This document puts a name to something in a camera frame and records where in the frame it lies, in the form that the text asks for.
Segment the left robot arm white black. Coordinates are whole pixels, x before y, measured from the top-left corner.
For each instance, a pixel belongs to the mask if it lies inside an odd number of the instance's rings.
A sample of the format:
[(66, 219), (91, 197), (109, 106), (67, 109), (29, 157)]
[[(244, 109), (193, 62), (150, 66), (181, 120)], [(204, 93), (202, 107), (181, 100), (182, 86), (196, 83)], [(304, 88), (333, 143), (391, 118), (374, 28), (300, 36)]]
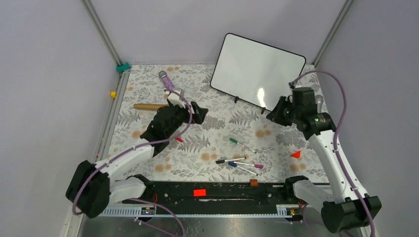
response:
[(153, 190), (146, 178), (131, 175), (122, 179), (122, 175), (161, 153), (170, 140), (177, 137), (175, 132), (184, 123), (202, 124), (207, 113), (208, 109), (201, 108), (195, 101), (184, 108), (179, 105), (161, 107), (137, 145), (96, 163), (81, 162), (65, 193), (73, 204), (73, 213), (95, 218), (113, 203), (131, 198), (137, 198), (142, 203), (149, 202), (153, 198)]

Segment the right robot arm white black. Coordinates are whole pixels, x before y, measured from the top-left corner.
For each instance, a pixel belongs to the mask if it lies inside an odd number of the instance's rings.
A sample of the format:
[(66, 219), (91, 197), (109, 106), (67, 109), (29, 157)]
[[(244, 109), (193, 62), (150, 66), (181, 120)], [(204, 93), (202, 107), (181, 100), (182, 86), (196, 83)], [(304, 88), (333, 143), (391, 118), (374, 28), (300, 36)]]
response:
[(312, 206), (331, 233), (369, 226), (374, 236), (373, 219), (382, 207), (379, 197), (370, 196), (354, 174), (331, 116), (317, 110), (314, 91), (300, 87), (290, 96), (281, 96), (267, 119), (282, 126), (296, 125), (317, 154), (331, 187), (327, 193), (305, 176), (287, 178), (284, 199)]

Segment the white whiteboard black frame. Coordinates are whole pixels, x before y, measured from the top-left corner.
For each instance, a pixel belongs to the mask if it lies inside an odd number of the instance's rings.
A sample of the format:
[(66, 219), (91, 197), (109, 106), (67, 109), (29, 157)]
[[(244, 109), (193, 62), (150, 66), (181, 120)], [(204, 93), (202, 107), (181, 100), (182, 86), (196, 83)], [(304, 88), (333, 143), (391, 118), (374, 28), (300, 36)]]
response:
[(236, 100), (271, 111), (289, 82), (301, 75), (306, 58), (233, 33), (225, 35), (210, 86)]

